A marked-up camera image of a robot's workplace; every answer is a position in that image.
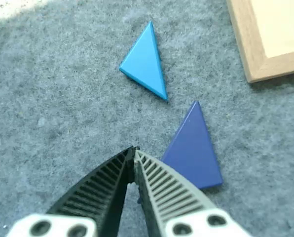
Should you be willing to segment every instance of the dark blue triangle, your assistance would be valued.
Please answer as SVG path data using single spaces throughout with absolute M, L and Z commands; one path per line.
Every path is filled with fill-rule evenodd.
M 119 69 L 126 76 L 167 100 L 152 22 L 146 26 Z
M 198 101 L 193 102 L 162 161 L 199 189 L 222 183 L 220 168 Z

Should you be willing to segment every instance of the triangular block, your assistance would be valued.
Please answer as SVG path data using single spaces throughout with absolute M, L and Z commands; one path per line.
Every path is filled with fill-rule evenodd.
M 167 100 L 152 22 L 148 23 L 119 69 L 126 76 Z
M 222 183 L 220 168 L 198 101 L 193 102 L 162 161 L 199 189 Z

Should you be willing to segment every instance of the wooden tray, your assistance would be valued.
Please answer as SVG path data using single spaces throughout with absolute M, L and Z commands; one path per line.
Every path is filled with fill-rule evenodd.
M 227 0 L 248 82 L 294 73 L 294 0 Z

